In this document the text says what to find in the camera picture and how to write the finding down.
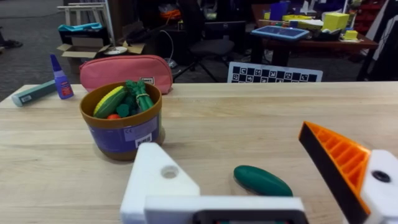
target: person's foot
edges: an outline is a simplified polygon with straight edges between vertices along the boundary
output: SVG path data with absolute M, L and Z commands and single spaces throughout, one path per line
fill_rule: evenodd
M 0 47 L 5 47 L 6 49 L 21 47 L 24 45 L 22 42 L 16 40 L 6 40 L 3 43 L 0 43 Z

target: checkerboard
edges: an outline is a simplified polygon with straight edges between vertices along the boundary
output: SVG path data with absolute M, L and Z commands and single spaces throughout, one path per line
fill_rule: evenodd
M 229 83 L 320 82 L 320 70 L 230 62 Z

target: pink pencil case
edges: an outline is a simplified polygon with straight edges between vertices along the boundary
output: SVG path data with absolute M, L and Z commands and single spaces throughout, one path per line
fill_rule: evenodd
M 80 82 L 87 91 L 126 80 L 155 85 L 163 94 L 172 87 L 172 71 L 156 55 L 124 55 L 91 60 L 80 66 Z

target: bowl label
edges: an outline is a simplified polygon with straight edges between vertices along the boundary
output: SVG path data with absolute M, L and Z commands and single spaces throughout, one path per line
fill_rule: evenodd
M 157 139 L 160 131 L 160 113 L 145 123 L 117 129 L 88 126 L 95 143 L 107 152 L 128 152 L 137 150 L 144 142 Z

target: screw hole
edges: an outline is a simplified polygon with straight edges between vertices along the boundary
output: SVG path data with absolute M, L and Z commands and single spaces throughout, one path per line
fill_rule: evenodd
M 173 179 L 178 175 L 178 168 L 175 166 L 165 166 L 160 173 L 166 179 Z
M 388 183 L 391 181 L 390 176 L 383 171 L 379 171 L 379 170 L 372 171 L 372 175 L 374 178 L 376 178 L 377 180 L 380 180 L 381 182 Z

